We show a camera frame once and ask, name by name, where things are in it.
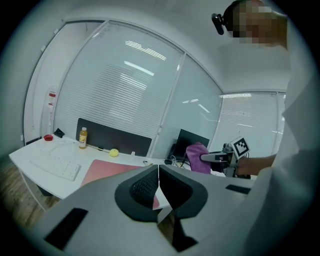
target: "bottle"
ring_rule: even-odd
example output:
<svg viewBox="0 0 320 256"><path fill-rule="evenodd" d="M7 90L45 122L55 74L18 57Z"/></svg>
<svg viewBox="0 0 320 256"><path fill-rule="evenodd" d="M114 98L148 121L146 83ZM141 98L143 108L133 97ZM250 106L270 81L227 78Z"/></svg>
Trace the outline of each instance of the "bottle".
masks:
<svg viewBox="0 0 320 256"><path fill-rule="evenodd" d="M79 135L79 148L82 150L86 148L87 136L88 136L87 128L82 127L82 130L80 131L80 135Z"/></svg>

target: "white label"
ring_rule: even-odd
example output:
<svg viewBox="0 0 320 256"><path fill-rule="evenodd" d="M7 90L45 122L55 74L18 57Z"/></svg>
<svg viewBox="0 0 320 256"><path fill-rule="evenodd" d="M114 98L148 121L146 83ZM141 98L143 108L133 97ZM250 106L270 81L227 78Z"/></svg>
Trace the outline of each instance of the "white label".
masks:
<svg viewBox="0 0 320 256"><path fill-rule="evenodd" d="M79 146L80 148L84 148L87 144L87 136L80 135L79 136Z"/></svg>

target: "human hand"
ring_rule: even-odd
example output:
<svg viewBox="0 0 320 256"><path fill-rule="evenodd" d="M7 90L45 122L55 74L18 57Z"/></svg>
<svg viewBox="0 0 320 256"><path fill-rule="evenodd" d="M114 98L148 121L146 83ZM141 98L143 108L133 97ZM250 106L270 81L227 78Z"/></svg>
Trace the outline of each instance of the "human hand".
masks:
<svg viewBox="0 0 320 256"><path fill-rule="evenodd" d="M276 155L261 158L242 157L236 167L236 175L258 175L262 169L271 167L275 158Z"/></svg>

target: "white desk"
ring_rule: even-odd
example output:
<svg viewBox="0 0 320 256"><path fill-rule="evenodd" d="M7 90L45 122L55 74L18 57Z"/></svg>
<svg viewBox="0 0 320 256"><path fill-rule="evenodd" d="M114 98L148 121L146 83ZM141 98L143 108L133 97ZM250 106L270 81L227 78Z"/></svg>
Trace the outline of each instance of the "white desk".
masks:
<svg viewBox="0 0 320 256"><path fill-rule="evenodd" d="M39 150L51 152L52 155L64 158L69 161L79 163L81 168L74 181L69 181L53 174L50 174L41 168L35 166L30 162L31 156L38 154ZM33 142L19 150L11 153L10 155L13 163L18 167L20 173L26 183L28 189L33 195L34 199L39 205L46 211L48 207L42 201L42 198L37 196L35 189L32 186L32 182L37 184L39 187L48 191L52 195L65 199L77 189L80 188L86 173L92 164L93 160L98 159L116 164L124 164L131 166L144 167L144 161L148 161L150 164L163 165L164 161L161 159L151 159L147 157L132 156L128 154L120 153L118 157L111 157L109 153L99 151L95 148L87 146L86 149L79 149L78 141L63 137L59 138L54 136L53 141L45 141L40 139ZM157 209L165 208L169 206L169 203L162 193L161 189L158 188L155 193L159 207Z"/></svg>

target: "keyboard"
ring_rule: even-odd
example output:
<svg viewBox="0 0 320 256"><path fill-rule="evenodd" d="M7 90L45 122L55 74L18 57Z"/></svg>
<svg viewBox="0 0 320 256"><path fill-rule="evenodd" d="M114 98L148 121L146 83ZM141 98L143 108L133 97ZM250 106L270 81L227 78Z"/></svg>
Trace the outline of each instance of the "keyboard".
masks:
<svg viewBox="0 0 320 256"><path fill-rule="evenodd" d="M65 160L43 150L35 153L30 162L48 173L69 181L75 180L81 168L81 165L76 162Z"/></svg>

